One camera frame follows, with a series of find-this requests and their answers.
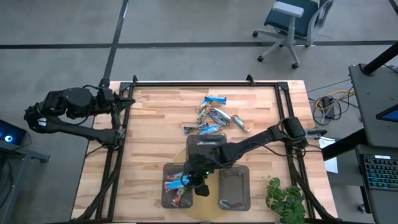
keyboard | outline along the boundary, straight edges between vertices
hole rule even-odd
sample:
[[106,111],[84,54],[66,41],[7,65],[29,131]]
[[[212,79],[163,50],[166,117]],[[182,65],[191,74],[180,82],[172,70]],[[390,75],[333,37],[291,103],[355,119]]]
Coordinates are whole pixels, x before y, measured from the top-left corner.
[[370,189],[398,191],[398,159],[378,159],[374,155],[362,155],[366,178]]

office chair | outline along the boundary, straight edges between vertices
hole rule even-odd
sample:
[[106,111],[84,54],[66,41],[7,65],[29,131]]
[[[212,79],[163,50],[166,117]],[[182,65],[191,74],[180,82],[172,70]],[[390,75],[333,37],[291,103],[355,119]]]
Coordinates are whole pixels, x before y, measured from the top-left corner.
[[262,62],[268,53],[278,47],[286,46],[295,60],[292,68],[298,68],[300,61],[293,44],[299,42],[306,47],[312,45],[314,37],[325,23],[333,1],[320,0],[318,7],[318,3],[311,0],[277,0],[264,23],[265,26],[274,27],[276,33],[258,29],[253,32],[253,37],[257,37],[260,33],[278,38],[278,41],[260,55],[257,61]]

potted plant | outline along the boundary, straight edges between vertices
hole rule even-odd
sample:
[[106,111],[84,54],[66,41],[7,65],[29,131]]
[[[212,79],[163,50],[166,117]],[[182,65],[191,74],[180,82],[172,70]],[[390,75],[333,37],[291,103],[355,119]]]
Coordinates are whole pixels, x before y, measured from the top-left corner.
[[266,204],[280,216],[283,224],[304,224],[304,196],[297,186],[283,189],[279,178],[272,178],[267,186]]

wooden table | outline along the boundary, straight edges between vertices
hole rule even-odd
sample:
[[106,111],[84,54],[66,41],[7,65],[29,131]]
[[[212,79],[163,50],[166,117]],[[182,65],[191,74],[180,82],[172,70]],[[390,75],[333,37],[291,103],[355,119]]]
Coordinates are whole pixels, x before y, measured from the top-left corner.
[[[295,116],[303,127],[313,128],[314,123],[303,81],[288,81]],[[118,92],[120,82],[111,82]],[[179,209],[164,209],[160,205],[162,168],[172,162],[185,148],[187,135],[183,126],[193,125],[197,113],[195,107],[205,95],[226,96],[226,105],[216,105],[228,114],[238,114],[251,128],[245,133],[236,125],[224,128],[229,142],[238,142],[260,133],[279,121],[275,91],[272,87],[144,87],[134,88],[136,103],[130,110],[126,144],[116,198],[114,222],[197,222]],[[95,118],[94,128],[111,127],[109,115]],[[97,148],[90,142],[88,152]],[[268,146],[285,153],[283,143]],[[103,175],[106,150],[100,149],[86,158],[72,212],[78,217],[98,193]],[[321,153],[309,152],[304,158],[308,181],[312,192],[333,216],[337,217],[328,176]],[[266,186],[269,176],[278,177],[282,186],[290,185],[287,160],[265,148],[258,148],[238,161],[250,168],[251,209],[247,212],[228,211],[213,222],[275,222],[279,218],[266,207]],[[104,212],[108,211],[108,199]]]

power strip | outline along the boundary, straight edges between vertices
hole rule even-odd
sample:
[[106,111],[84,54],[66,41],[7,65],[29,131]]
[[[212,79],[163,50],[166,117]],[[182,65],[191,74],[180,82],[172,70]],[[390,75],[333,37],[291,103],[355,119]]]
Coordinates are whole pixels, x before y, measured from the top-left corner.
[[[328,106],[333,104],[333,98],[323,97],[320,103],[322,103],[323,108],[327,108]],[[327,112],[327,114],[325,114],[325,118],[329,118],[329,119],[335,118],[336,114],[335,114],[335,109],[333,106],[331,106],[331,108],[324,109],[323,112],[324,113]]]

